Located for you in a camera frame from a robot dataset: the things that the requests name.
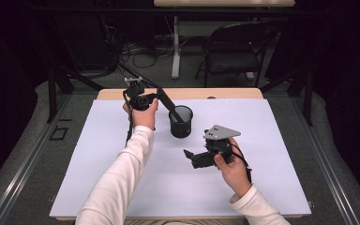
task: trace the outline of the gray mat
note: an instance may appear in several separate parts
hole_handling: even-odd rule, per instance
[[[49,217],[53,205],[50,198],[60,188],[72,151],[95,97],[95,95],[72,97],[57,123],[58,128],[67,128],[66,137],[64,140],[46,143],[22,193],[7,215],[5,224],[71,224],[71,222],[58,221]],[[312,154],[313,146],[308,140],[291,100],[287,97],[268,97],[268,99],[307,199],[315,204],[311,216],[290,219],[290,222],[292,224],[344,224]],[[52,138],[60,139],[62,134],[57,131]]]

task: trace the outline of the finger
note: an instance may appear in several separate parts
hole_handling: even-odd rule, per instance
[[[217,167],[222,172],[225,172],[228,169],[228,165],[221,154],[215,155],[214,160],[215,160]]]
[[[158,99],[154,98],[153,102],[151,103],[150,107],[148,108],[149,111],[152,111],[155,113],[155,111],[158,109]]]
[[[230,141],[230,143],[231,143],[232,145],[235,145],[235,146],[239,147],[239,146],[238,146],[238,143],[235,141],[235,139],[234,139],[233,137],[230,137],[230,138],[229,138],[229,141]],[[241,152],[238,150],[237,147],[234,147],[234,146],[233,146],[233,147],[232,147],[232,151],[233,151],[234,153],[240,155]]]
[[[124,111],[129,113],[129,108],[128,105],[126,103],[124,103],[124,105],[122,106],[122,108],[124,108]]]

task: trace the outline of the black cable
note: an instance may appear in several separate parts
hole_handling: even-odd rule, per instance
[[[235,147],[236,149],[238,149],[238,151],[241,153],[242,156],[240,156],[239,154],[236,154],[236,153],[234,153],[234,151],[232,151],[232,154],[233,154],[234,156],[240,158],[240,159],[244,162],[245,167],[246,167],[246,169],[247,169],[247,180],[248,180],[250,183],[252,183],[252,176],[251,176],[251,171],[252,171],[252,169],[249,168],[249,165],[248,165],[247,161],[245,160],[244,154],[242,153],[241,149],[240,149],[237,145],[235,145],[235,144],[232,143],[231,146],[234,146],[234,147]]]
[[[128,120],[129,120],[129,129],[127,131],[127,140],[125,141],[125,146],[127,146],[127,143],[132,135],[133,130],[133,107],[129,105],[128,98],[126,95],[126,91],[122,93],[125,103],[127,104],[127,114],[128,114]]]

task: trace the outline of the black curtain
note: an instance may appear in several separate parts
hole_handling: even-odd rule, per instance
[[[35,87],[46,74],[16,1],[0,0],[0,169],[32,116]]]
[[[298,1],[299,8],[327,10],[327,20],[290,20],[266,76],[271,79],[315,59],[313,91],[326,101],[337,150],[360,184],[360,1]]]

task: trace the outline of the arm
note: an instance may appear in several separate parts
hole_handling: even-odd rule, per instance
[[[234,138],[230,143],[237,146]],[[234,153],[241,153],[232,147]],[[248,181],[247,168],[244,162],[235,157],[227,164],[219,154],[215,156],[217,167],[221,170],[224,181],[232,188],[235,194],[230,199],[232,208],[244,214],[250,225],[289,224],[279,211],[268,202],[260,191]]]
[[[78,213],[76,224],[124,223],[131,196],[153,147],[157,108],[155,99],[145,112],[133,111],[136,127],[127,147],[96,182]]]

